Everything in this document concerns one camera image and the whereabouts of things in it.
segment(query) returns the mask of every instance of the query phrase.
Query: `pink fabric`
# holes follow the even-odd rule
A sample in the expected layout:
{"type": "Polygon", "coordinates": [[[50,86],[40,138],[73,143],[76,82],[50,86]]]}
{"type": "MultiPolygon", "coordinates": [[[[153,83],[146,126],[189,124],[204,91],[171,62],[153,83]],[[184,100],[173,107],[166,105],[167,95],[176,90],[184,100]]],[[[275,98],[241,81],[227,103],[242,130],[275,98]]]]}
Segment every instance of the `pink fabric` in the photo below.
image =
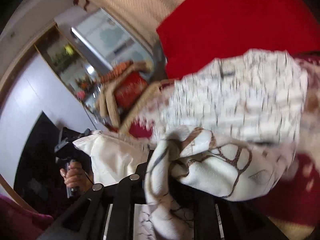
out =
{"type": "Polygon", "coordinates": [[[25,210],[10,198],[0,195],[0,215],[15,239],[35,240],[53,223],[53,218],[25,210]]]}

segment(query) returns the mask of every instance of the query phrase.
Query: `white cloth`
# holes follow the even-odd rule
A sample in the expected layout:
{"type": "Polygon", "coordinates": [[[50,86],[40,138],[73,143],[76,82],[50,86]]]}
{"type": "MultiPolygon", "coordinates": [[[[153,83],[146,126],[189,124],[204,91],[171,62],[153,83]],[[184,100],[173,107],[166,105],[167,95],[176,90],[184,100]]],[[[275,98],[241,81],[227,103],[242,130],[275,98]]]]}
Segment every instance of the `white cloth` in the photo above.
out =
{"type": "Polygon", "coordinates": [[[73,144],[91,157],[94,182],[104,186],[135,173],[137,166],[147,161],[149,153],[147,144],[109,131],[93,131],[73,144]]]}
{"type": "Polygon", "coordinates": [[[248,200],[267,194],[275,186],[294,152],[295,143],[258,146],[190,126],[167,131],[149,161],[144,183],[154,229],[164,239],[192,237],[186,216],[172,214],[177,203],[169,193],[169,175],[227,200],[248,200]],[[174,140],[181,142],[181,149],[174,140]]]}
{"type": "Polygon", "coordinates": [[[216,58],[175,82],[169,105],[153,116],[151,141],[178,125],[240,140],[296,141],[307,84],[307,72],[286,51],[253,49],[216,58]]]}

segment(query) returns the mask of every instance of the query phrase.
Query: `red cushion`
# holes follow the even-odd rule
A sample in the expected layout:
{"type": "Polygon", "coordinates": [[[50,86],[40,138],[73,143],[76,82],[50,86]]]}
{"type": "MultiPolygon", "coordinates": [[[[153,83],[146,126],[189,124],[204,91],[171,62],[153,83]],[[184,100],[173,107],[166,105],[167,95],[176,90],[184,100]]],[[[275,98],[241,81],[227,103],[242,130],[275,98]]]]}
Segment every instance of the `red cushion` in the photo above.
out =
{"type": "Polygon", "coordinates": [[[186,0],[158,27],[168,78],[248,49],[320,50],[320,31],[302,0],[186,0]]]}

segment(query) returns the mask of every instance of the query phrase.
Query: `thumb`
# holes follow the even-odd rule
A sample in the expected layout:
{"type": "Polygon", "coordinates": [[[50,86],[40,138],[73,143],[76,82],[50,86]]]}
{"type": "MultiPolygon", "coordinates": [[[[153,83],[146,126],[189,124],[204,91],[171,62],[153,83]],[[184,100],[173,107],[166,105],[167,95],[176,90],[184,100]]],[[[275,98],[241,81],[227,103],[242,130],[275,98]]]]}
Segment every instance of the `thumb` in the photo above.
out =
{"type": "Polygon", "coordinates": [[[60,175],[62,176],[62,177],[65,177],[66,176],[66,171],[64,170],[64,169],[60,169],[60,175]]]}

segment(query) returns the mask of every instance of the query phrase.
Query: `black cable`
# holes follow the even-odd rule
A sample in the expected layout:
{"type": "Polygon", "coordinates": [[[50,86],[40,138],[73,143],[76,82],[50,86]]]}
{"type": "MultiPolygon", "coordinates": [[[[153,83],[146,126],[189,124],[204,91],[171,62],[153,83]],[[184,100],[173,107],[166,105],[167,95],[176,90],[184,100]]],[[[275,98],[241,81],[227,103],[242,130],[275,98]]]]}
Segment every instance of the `black cable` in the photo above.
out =
{"type": "Polygon", "coordinates": [[[94,183],[91,181],[91,179],[89,178],[88,173],[85,173],[85,175],[87,176],[87,179],[88,179],[92,184],[94,184],[94,183]]]}
{"type": "Polygon", "coordinates": [[[83,102],[82,102],[82,106],[83,106],[83,109],[85,110],[85,112],[86,112],[87,116],[89,117],[89,119],[90,119],[90,121],[91,121],[91,123],[92,123],[93,127],[97,130],[97,127],[94,125],[94,123],[93,123],[93,121],[92,121],[91,117],[89,116],[89,114],[88,114],[88,112],[87,112],[87,109],[85,109],[85,106],[84,106],[84,103],[83,103],[83,102]]]}

